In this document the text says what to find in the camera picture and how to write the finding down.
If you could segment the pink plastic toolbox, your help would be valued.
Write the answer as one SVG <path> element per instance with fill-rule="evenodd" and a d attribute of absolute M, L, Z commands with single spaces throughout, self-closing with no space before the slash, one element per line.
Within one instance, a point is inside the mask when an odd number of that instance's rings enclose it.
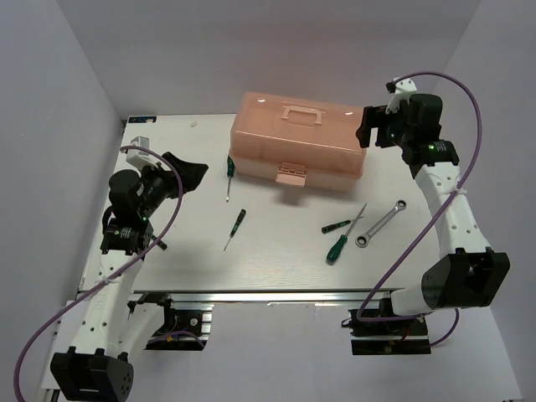
<path fill-rule="evenodd" d="M 347 192 L 363 175 L 366 150 L 356 137 L 362 117 L 354 106 L 246 92 L 229 156 L 239 174 Z"/>

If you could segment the small green precision screwdriver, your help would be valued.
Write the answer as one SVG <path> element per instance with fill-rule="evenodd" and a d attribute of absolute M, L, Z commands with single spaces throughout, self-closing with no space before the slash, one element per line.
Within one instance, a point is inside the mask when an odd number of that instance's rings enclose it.
<path fill-rule="evenodd" d="M 229 234 L 229 239 L 227 241 L 227 243 L 225 244 L 224 246 L 224 250 L 227 250 L 227 247 L 230 243 L 230 241 L 235 237 L 235 234 L 236 232 L 238 231 L 238 228 L 240 227 L 240 225 L 242 224 L 245 216 L 246 216 L 247 212 L 245 209 L 241 209 L 235 222 L 234 222 L 234 225 L 233 225 L 233 228 L 232 230 L 230 231 L 230 234 Z"/>

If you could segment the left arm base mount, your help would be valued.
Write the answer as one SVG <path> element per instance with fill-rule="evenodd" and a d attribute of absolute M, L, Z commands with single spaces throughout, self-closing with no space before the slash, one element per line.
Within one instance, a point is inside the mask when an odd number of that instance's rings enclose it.
<path fill-rule="evenodd" d="M 202 351 L 212 323 L 213 305 L 195 301 L 174 301 L 164 294 L 157 303 L 163 307 L 163 325 L 146 345 L 153 351 Z"/>

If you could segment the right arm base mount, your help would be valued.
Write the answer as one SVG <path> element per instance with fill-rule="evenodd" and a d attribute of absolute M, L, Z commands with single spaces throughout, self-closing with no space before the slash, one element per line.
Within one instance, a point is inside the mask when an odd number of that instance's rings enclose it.
<path fill-rule="evenodd" d="M 354 356 L 431 354 L 428 327 L 424 319 L 400 322 L 361 322 L 358 310 L 349 310 L 341 327 L 351 333 Z"/>

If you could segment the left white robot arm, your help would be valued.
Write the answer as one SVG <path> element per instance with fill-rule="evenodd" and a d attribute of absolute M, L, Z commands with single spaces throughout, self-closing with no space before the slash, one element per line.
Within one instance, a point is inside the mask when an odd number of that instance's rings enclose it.
<path fill-rule="evenodd" d="M 68 401 L 124 401 L 131 393 L 134 362 L 155 332 L 170 333 L 177 313 L 157 301 L 129 309 L 132 285 L 147 248 L 160 245 L 151 216 L 167 199 L 180 201 L 208 171 L 170 152 L 152 161 L 144 148 L 131 148 L 131 168 L 109 179 L 110 206 L 102 220 L 100 273 L 80 328 L 64 353 L 55 353 L 50 371 Z"/>

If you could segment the silver ratchet wrench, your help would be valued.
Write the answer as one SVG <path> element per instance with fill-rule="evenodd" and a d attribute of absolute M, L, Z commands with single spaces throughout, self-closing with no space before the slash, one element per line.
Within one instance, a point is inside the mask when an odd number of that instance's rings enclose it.
<path fill-rule="evenodd" d="M 369 241 L 399 212 L 404 211 L 407 207 L 407 203 L 403 199 L 399 199 L 394 207 L 377 223 L 375 223 L 365 233 L 359 235 L 355 239 L 355 245 L 359 248 L 365 248 Z"/>

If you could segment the large green screwdriver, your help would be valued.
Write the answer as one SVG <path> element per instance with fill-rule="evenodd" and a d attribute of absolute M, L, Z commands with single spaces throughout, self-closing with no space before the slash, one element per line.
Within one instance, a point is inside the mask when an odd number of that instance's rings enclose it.
<path fill-rule="evenodd" d="M 327 253 L 327 256 L 326 256 L 326 262 L 329 264 L 329 265 L 333 265 L 339 258 L 339 256 L 341 255 L 342 251 L 343 251 L 343 248 L 344 246 L 347 244 L 348 242 L 348 236 L 351 234 L 351 232 L 353 231 L 353 228 L 355 227 L 356 223 L 358 222 L 358 220 L 362 217 L 363 215 L 363 212 L 364 210 L 367 208 L 367 204 L 365 204 L 361 210 L 359 211 L 357 217 L 352 221 L 352 223 L 350 224 L 349 228 L 347 229 L 346 233 L 345 234 L 342 234 L 339 239 L 337 240 L 337 242 L 332 246 L 332 248 L 328 251 Z"/>
<path fill-rule="evenodd" d="M 227 179 L 228 179 L 228 182 L 227 182 L 226 197 L 225 197 L 225 201 L 227 203 L 229 202 L 230 186 L 231 186 L 231 181 L 232 181 L 232 178 L 234 177 L 234 175 L 235 175 L 234 161 L 231 158 L 231 156 L 228 155 L 227 156 Z"/>

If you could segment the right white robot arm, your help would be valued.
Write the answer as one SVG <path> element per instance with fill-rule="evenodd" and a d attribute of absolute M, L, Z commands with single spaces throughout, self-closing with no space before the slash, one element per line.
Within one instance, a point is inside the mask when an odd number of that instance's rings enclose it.
<path fill-rule="evenodd" d="M 378 313 L 379 326 L 396 334 L 409 317 L 448 308 L 487 307 L 509 269 L 482 234 L 461 187 L 454 145 L 440 138 L 443 103 L 428 94 L 411 95 L 392 112 L 367 106 L 356 137 L 368 147 L 373 132 L 378 147 L 397 146 L 412 178 L 425 196 L 439 242 L 439 260 L 415 286 L 391 292 L 389 306 Z"/>

